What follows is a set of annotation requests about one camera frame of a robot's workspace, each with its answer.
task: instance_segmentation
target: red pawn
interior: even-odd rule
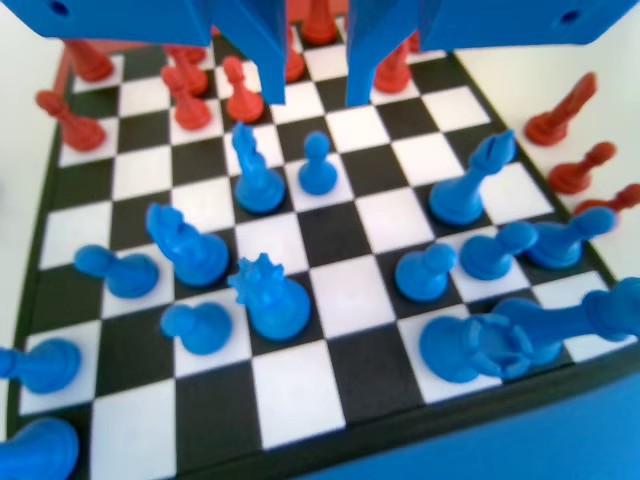
[[[578,163],[561,163],[549,172],[549,185],[558,193],[573,194],[586,190],[591,185],[591,169],[607,162],[616,154],[611,142],[597,144]]]
[[[411,80],[407,55],[409,55],[409,44],[402,42],[378,65],[373,80],[373,85],[378,90],[384,93],[398,93],[406,88]]]
[[[555,145],[567,136],[569,121],[575,117],[598,88],[596,74],[587,73],[550,112],[541,113],[527,122],[524,133],[533,143]]]
[[[245,86],[242,62],[238,57],[229,56],[224,59],[222,67],[233,86],[233,95],[227,102],[227,112],[238,122],[255,122],[264,111],[264,102],[260,95]]]
[[[198,130],[211,121],[207,104],[189,93],[180,71],[172,67],[162,69],[162,81],[176,101],[175,119],[185,130]]]
[[[62,140],[74,150],[88,152],[99,147],[106,134],[93,118],[80,117],[69,110],[60,95],[42,90],[36,95],[36,103],[60,122]]]
[[[86,82],[104,80],[113,73],[113,63],[85,40],[63,40],[71,55],[73,70]]]

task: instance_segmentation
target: white table surface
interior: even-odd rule
[[[15,322],[54,122],[34,103],[50,88],[62,42],[40,38],[0,4],[0,346],[13,343]],[[505,123],[544,172],[574,161],[601,141],[618,155],[600,168],[587,194],[563,199],[575,206],[585,198],[609,198],[640,182],[640,8],[634,8],[603,37],[585,47],[467,50],[459,56]],[[553,148],[524,139],[522,126],[552,108],[587,71],[598,75],[599,91],[571,124],[569,138]],[[618,229],[595,246],[618,278],[640,276],[634,244],[640,208],[627,211]],[[0,382],[0,440],[5,434],[6,382]]]

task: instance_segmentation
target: checkered pattern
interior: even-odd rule
[[[433,184],[462,174],[476,145],[504,126],[457,60],[442,52],[409,58],[413,79],[404,92],[373,92],[369,105],[345,108],[341,19],[338,26],[336,42],[319,48],[296,32],[306,72],[286,87],[286,105],[266,108],[256,124],[259,150],[288,187],[283,204],[266,216],[242,210],[232,194],[240,167],[225,112],[232,90],[223,58],[238,55],[249,87],[258,91],[260,82],[255,66],[224,38],[201,64],[214,118],[201,131],[185,132],[173,120],[159,47],[114,55],[116,70],[100,84],[75,79],[72,110],[98,118],[108,140],[89,153],[63,146],[57,158],[27,347],[68,338],[83,363],[59,393],[38,397],[23,389],[18,412],[20,422],[54,414],[74,424],[82,450],[73,478],[172,477],[273,455],[320,434],[337,438],[350,425],[498,387],[497,379],[455,385],[431,373],[418,352],[425,324],[443,314],[487,312],[505,296],[561,307],[606,288],[587,260],[549,272],[518,259],[500,280],[480,282],[456,267],[441,299],[403,298],[393,282],[403,254],[433,242],[459,250],[471,235],[495,235],[508,222],[558,216],[520,152],[483,184],[486,213],[477,222],[459,229],[433,218],[426,208]],[[336,187],[320,197],[297,181],[303,140],[313,130],[329,135],[329,161],[338,170]],[[249,327],[226,276],[206,289],[178,282],[145,232],[152,202],[172,204],[200,231],[221,236],[230,272],[239,257],[261,252],[282,263],[312,300],[308,327],[290,342],[270,342]],[[158,285],[141,299],[114,297],[71,266],[74,252],[89,243],[118,255],[148,254],[160,269]],[[233,333],[221,351],[196,357],[165,338],[158,323],[174,302],[204,301],[229,311]],[[548,368],[619,347],[571,340]]]

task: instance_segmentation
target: blue pawn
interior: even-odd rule
[[[571,267],[582,257],[582,242],[610,232],[615,224],[616,214],[605,207],[590,208],[573,217],[567,225],[537,223],[538,241],[526,251],[526,255],[544,268]]]
[[[311,132],[304,141],[304,154],[309,161],[298,172],[302,189],[311,195],[324,195],[338,180],[336,168],[327,161],[329,139],[322,132]]]
[[[456,252],[436,243],[424,252],[404,255],[396,267],[396,286],[407,298],[427,302],[440,297],[448,285],[448,273],[456,264]]]
[[[253,129],[238,122],[233,127],[232,143],[242,169],[235,187],[236,200],[253,213],[274,210],[284,198],[284,180],[278,172],[267,168],[264,157],[256,150]]]
[[[429,195],[429,207],[442,222],[468,225],[477,220],[484,207],[480,184],[488,175],[495,175],[516,153],[513,130],[484,140],[469,159],[469,170],[460,178],[436,184]]]
[[[195,355],[217,352],[231,336],[231,318],[216,303],[195,308],[173,305],[162,315],[160,326],[167,337],[180,337],[184,348]]]
[[[43,418],[0,443],[0,478],[65,480],[78,461],[78,435],[64,420]]]
[[[536,365],[552,362],[560,355],[563,341],[595,334],[620,342],[640,336],[640,278],[626,278],[613,290],[594,290],[575,307],[545,310],[530,300],[510,298],[493,313],[508,317],[525,332],[533,346]]]
[[[88,245],[76,252],[73,266],[82,273],[104,278],[116,297],[137,298],[145,295],[158,282],[158,267],[141,253],[118,259],[98,245]]]
[[[311,303],[304,288],[284,276],[282,265],[273,265],[261,253],[251,262],[241,258],[240,271],[229,277],[238,292],[236,302],[246,305],[251,324],[270,340],[288,340],[309,322]]]
[[[29,353],[0,348],[0,378],[17,378],[29,391],[44,395],[69,385],[81,361],[78,347],[61,338],[46,340]]]
[[[495,238],[476,235],[460,250],[460,266],[478,280],[504,277],[513,263],[513,256],[531,247],[538,239],[537,230],[529,223],[512,223]]]

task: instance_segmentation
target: chess board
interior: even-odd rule
[[[172,118],[160,47],[114,54],[115,73],[98,84],[70,79],[72,110],[98,118],[108,139],[81,154],[56,133],[15,346],[62,337],[79,345],[83,363],[76,380],[52,395],[12,382],[9,435],[38,417],[68,420],[81,444],[74,479],[285,478],[544,405],[623,374],[625,355],[637,349],[611,354],[627,342],[591,336],[567,341],[554,364],[506,384],[487,377],[450,384],[428,370],[418,338],[439,315],[464,319],[514,296],[547,308],[574,305],[613,279],[587,247],[568,270],[518,258],[506,277],[482,282],[456,267],[439,300],[403,298],[393,282],[403,254],[434,242],[459,250],[469,236],[494,235],[513,221],[568,215],[518,149],[484,182],[486,211],[477,222],[438,222],[427,207],[434,183],[462,174],[478,143],[505,125],[456,56],[444,52],[412,54],[413,79],[402,93],[374,91],[368,105],[345,108],[345,35],[342,19],[337,23],[337,40],[322,47],[301,41],[296,28],[306,72],[287,86],[286,105],[267,107],[255,124],[259,151],[287,184],[284,202],[268,215],[247,213],[233,197],[240,168],[225,111],[225,56],[244,60],[251,89],[260,83],[255,66],[224,38],[214,39],[200,65],[214,120],[197,132]],[[329,161],[338,171],[334,190],[319,197],[297,181],[303,141],[314,130],[329,135]],[[175,279],[145,231],[154,202],[175,206],[201,232],[225,240],[231,265],[224,278],[204,289]],[[140,299],[115,298],[72,267],[86,244],[148,254],[160,269],[157,286]],[[261,252],[312,301],[309,325],[288,342],[259,337],[226,284],[239,257]],[[196,357],[161,334],[159,319],[173,303],[205,301],[229,311],[233,333],[221,351]]]

